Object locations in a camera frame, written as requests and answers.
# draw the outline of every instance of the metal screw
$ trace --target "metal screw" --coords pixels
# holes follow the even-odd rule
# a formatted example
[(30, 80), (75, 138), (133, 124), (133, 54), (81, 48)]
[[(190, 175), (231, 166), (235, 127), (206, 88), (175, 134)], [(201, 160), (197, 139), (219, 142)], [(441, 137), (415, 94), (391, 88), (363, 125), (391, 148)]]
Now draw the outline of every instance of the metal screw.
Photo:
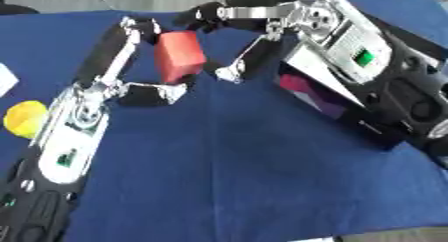
[(65, 197), (65, 199), (68, 202), (74, 202), (77, 198), (78, 198), (78, 194), (76, 194), (74, 192), (67, 193), (67, 196)]
[(236, 69), (240, 72), (243, 72), (246, 69), (246, 65), (243, 60), (239, 60), (236, 64)]
[(197, 20), (201, 20), (201, 19), (202, 19), (202, 14), (201, 14), (201, 11), (200, 11), (200, 10), (197, 10), (197, 11), (196, 11), (195, 18), (196, 18)]
[(36, 188), (36, 183), (33, 180), (24, 180), (20, 184), (20, 188), (24, 190), (26, 193), (31, 193)]

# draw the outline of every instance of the white surface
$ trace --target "white surface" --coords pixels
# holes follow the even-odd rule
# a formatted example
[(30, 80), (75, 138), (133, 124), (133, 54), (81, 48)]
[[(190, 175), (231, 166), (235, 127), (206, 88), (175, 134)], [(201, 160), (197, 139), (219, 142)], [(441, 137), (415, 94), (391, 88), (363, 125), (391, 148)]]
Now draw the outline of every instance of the white surface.
[(308, 239), (308, 240), (297, 240), (292, 242), (334, 242), (333, 238), (316, 238), (316, 239)]
[(0, 63), (0, 97), (13, 88), (19, 79), (3, 63)]
[(322, 58), (309, 50), (306, 45), (299, 45), (285, 58), (292, 67), (312, 77), (314, 80), (338, 92), (345, 98), (360, 106), (364, 106), (337, 78), (328, 70), (328, 66)]

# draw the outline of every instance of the blue tablecloth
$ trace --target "blue tablecloth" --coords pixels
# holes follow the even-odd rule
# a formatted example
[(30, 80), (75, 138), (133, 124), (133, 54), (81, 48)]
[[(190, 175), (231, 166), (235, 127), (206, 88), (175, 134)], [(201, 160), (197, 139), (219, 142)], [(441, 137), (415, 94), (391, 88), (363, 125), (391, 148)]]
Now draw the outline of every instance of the blue tablecloth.
[[(435, 0), (352, 0), (362, 10), (448, 46)], [(0, 18), (0, 61), (20, 84), (0, 112), (50, 103), (124, 12)], [(151, 14), (169, 24), (170, 14)], [(254, 34), (200, 35), (230, 61)], [(129, 80), (158, 78), (145, 47)], [(170, 107), (112, 107), (67, 241), (286, 242), (448, 224), (445, 174), (407, 144), (381, 152), (272, 83), (278, 60), (243, 85), (201, 74)], [(27, 141), (0, 132), (0, 171)]]

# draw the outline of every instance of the blue fabric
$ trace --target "blue fabric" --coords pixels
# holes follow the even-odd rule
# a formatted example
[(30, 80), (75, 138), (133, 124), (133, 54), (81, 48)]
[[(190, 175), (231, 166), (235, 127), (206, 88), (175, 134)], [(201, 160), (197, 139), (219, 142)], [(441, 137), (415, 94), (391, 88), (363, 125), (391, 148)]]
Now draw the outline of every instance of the blue fabric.
[[(353, 0), (361, 9), (448, 46), (435, 0)], [(1, 17), (0, 61), (21, 79), (0, 112), (67, 86), (123, 12)], [(162, 24), (171, 15), (152, 14)], [(200, 35), (230, 61), (254, 37)], [(130, 80), (158, 78), (146, 47)], [(201, 74), (170, 107), (112, 107), (67, 241), (286, 242), (448, 224), (444, 173), (407, 144), (381, 152), (277, 88), (278, 60), (243, 85)], [(28, 142), (0, 132), (4, 172)]]

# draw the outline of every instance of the red block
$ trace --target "red block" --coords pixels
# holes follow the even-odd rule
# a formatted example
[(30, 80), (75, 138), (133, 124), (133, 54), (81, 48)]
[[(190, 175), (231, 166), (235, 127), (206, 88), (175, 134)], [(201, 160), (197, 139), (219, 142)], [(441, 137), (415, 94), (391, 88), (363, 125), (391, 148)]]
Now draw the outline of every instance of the red block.
[(193, 31), (163, 33), (155, 46), (155, 60), (164, 83), (198, 74), (206, 58)]

